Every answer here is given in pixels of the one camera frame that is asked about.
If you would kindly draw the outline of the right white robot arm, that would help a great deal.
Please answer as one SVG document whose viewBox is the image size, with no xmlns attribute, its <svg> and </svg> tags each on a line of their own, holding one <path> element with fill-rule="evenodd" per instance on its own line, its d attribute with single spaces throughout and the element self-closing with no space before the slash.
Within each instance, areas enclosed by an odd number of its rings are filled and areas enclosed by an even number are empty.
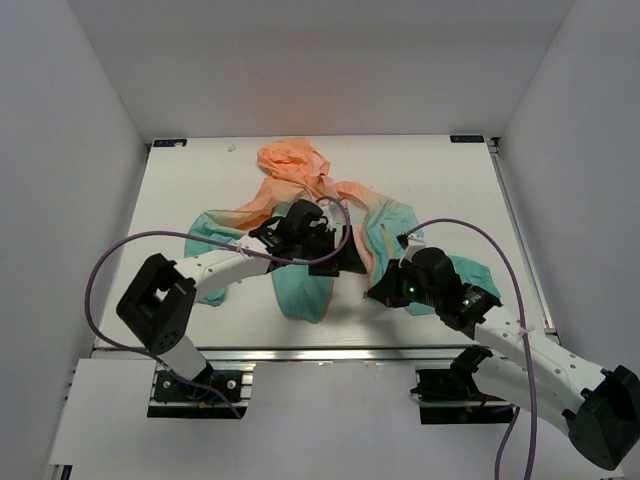
<svg viewBox="0 0 640 480">
<path fill-rule="evenodd" d="M 419 303 L 473 340 L 451 364 L 453 390 L 528 410 L 563 433 L 594 465 L 616 469 L 639 441 L 639 379 L 607 370 L 522 327 L 500 300 L 465 283 L 438 248 L 412 247 L 389 261 L 369 298 L 389 308 Z"/>
</svg>

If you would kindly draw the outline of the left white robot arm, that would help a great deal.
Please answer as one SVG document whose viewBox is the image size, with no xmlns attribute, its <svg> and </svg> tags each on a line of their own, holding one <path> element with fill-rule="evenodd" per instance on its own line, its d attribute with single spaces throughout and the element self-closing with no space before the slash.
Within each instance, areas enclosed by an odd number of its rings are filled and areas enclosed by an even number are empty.
<svg viewBox="0 0 640 480">
<path fill-rule="evenodd" d="M 336 228 L 327 209 L 297 200 L 234 243 L 178 261 L 155 254 L 145 260 L 119 300 L 116 313 L 135 337 L 177 375 L 188 398 L 205 396 L 213 369 L 186 334 L 193 306 L 205 296 L 244 279 L 288 265 L 311 276 L 336 277 L 366 268 L 349 224 Z"/>
</svg>

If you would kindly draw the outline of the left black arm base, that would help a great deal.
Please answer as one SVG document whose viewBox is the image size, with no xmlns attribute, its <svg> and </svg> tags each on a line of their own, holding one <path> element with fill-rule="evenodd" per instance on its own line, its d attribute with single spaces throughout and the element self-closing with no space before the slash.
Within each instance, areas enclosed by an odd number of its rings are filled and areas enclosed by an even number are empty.
<svg viewBox="0 0 640 480">
<path fill-rule="evenodd" d="M 165 368 L 153 376 L 147 417 L 152 419 L 241 419 L 248 408 L 253 386 L 254 364 L 213 363 L 209 384 L 233 405 L 210 390 L 178 381 Z"/>
</svg>

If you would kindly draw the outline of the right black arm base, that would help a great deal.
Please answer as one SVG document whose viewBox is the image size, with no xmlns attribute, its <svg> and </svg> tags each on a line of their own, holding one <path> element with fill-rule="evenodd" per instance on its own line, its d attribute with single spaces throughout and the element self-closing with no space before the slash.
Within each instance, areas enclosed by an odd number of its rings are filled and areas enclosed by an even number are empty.
<svg viewBox="0 0 640 480">
<path fill-rule="evenodd" d="M 463 350 L 447 368 L 423 368 L 410 390 L 418 404 L 422 425 L 508 424 L 514 406 L 482 392 L 473 375 L 486 359 L 494 359 L 489 349 L 471 346 Z"/>
</svg>

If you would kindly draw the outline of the right blue table label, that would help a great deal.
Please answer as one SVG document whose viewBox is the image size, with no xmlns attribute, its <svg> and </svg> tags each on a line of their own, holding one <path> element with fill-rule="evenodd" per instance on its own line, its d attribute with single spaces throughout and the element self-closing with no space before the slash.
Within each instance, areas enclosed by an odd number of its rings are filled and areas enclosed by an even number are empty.
<svg viewBox="0 0 640 480">
<path fill-rule="evenodd" d="M 485 139 L 482 135 L 450 135 L 449 139 L 452 143 L 484 143 Z"/>
</svg>

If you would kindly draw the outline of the blue table label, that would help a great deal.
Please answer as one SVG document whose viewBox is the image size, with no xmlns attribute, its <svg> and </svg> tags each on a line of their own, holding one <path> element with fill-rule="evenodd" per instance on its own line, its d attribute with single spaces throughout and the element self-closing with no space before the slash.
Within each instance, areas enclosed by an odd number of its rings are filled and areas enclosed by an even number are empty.
<svg viewBox="0 0 640 480">
<path fill-rule="evenodd" d="M 186 139 L 156 139 L 153 148 L 182 148 L 187 144 Z"/>
<path fill-rule="evenodd" d="M 485 139 L 482 135 L 450 135 L 449 139 L 452 143 L 484 143 Z"/>
</svg>

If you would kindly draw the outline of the left blue table label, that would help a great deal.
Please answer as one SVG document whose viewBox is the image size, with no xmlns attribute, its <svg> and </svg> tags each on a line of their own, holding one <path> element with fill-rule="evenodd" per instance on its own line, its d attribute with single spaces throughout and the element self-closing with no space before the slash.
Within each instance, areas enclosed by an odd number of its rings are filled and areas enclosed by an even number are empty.
<svg viewBox="0 0 640 480">
<path fill-rule="evenodd" d="M 153 148 L 182 148 L 187 144 L 186 139 L 156 139 Z"/>
</svg>

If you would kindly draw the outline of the aluminium table edge rail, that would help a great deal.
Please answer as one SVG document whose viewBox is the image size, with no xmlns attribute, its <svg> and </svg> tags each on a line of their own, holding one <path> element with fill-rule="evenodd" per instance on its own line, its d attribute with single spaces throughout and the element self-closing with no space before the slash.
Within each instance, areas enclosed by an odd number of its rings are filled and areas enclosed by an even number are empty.
<svg viewBox="0 0 640 480">
<path fill-rule="evenodd" d="M 205 348 L 200 353 L 211 363 L 259 362 L 344 362 L 391 361 L 424 362 L 453 360 L 465 346 L 411 347 L 411 348 L 309 348 L 309 349 L 222 349 Z"/>
</svg>

